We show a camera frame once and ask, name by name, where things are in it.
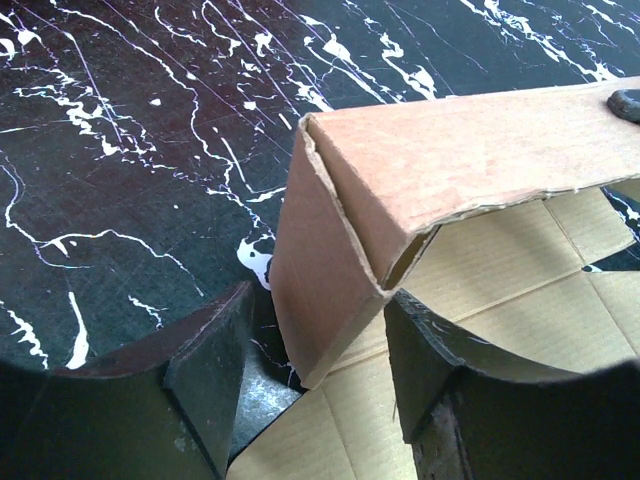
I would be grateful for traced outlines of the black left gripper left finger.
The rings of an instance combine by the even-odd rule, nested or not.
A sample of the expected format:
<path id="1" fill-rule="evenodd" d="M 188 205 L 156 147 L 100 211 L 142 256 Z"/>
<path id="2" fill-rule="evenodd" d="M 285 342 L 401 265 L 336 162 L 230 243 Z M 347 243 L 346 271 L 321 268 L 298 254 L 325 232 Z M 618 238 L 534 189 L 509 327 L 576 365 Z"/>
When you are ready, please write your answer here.
<path id="1" fill-rule="evenodd" d="M 241 282 L 71 370 L 1 366 L 5 479 L 222 479 L 253 319 Z"/>

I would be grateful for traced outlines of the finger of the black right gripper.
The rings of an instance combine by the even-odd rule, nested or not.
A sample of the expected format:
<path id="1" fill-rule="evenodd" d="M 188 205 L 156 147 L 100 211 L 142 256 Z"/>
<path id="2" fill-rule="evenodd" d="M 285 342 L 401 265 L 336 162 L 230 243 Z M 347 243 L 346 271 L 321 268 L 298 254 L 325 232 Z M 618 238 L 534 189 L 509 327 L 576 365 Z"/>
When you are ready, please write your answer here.
<path id="1" fill-rule="evenodd" d="M 640 122 L 640 90 L 615 90 L 607 99 L 608 109 L 618 118 L 631 123 Z"/>

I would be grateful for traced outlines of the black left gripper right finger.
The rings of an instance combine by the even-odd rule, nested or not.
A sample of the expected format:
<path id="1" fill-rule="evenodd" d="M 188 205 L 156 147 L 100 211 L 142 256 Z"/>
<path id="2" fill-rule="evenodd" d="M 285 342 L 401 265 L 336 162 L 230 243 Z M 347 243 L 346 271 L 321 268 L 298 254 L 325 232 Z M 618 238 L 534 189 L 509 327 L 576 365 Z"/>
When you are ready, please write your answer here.
<path id="1" fill-rule="evenodd" d="M 404 441 L 421 479 L 635 479 L 639 364 L 586 374 L 508 352 L 406 291 L 385 306 Z"/>

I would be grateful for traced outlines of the brown cardboard box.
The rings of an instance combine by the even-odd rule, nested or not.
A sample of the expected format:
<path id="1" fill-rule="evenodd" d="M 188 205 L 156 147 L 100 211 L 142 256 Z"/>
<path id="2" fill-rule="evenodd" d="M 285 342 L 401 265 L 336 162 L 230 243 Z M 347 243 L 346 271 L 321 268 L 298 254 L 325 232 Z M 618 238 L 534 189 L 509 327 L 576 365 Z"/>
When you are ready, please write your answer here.
<path id="1" fill-rule="evenodd" d="M 269 270 L 304 395 L 233 479 L 421 479 L 385 306 L 406 291 L 523 358 L 639 364 L 635 77 L 306 115 Z"/>

